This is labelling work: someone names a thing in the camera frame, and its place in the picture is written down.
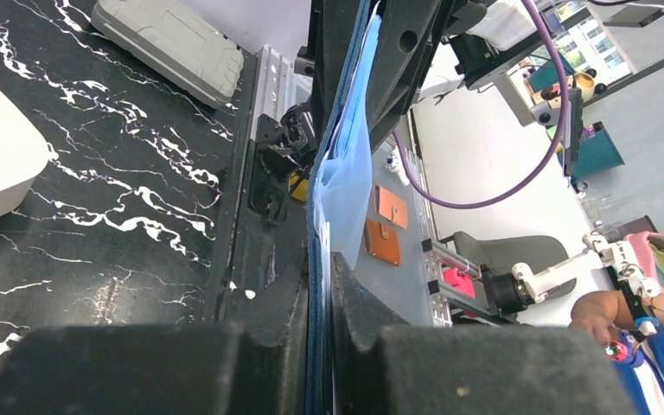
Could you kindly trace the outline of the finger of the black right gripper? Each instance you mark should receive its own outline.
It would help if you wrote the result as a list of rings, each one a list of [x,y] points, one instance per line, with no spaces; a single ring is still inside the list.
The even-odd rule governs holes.
[[[377,150],[411,106],[457,1],[383,1],[367,89],[367,125]]]
[[[358,21],[362,1],[316,0],[310,3],[307,42],[300,47],[296,63],[301,74],[312,76],[309,98],[316,140],[320,144]]]

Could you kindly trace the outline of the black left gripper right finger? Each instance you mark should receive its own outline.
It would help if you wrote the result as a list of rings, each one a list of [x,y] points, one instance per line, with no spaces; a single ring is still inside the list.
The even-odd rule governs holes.
[[[631,414],[616,370],[566,328],[419,327],[331,262],[340,414]]]

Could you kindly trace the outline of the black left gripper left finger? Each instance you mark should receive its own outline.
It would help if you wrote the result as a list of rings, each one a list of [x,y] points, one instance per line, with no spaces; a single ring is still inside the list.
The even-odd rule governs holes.
[[[0,414],[301,414],[307,260],[234,319],[39,329],[0,371]]]

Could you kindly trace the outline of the blue leather card holder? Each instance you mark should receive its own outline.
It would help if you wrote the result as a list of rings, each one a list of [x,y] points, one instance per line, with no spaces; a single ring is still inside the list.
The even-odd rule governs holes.
[[[327,414],[333,404],[333,317],[331,256],[340,253],[354,265],[372,183],[371,145],[367,126],[367,89],[378,45],[378,2],[355,1],[332,10],[351,12],[349,39],[341,41],[341,22],[331,22],[324,35],[341,47],[339,76],[320,90],[330,93],[329,112],[320,118],[320,148],[312,165],[307,197],[309,316],[305,411]]]

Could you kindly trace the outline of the operator hand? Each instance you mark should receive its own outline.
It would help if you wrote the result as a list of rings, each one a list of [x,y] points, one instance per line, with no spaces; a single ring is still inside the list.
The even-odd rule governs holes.
[[[624,295],[617,290],[593,291],[580,297],[572,307],[568,327],[591,335],[603,348],[615,342],[621,331],[636,331]]]

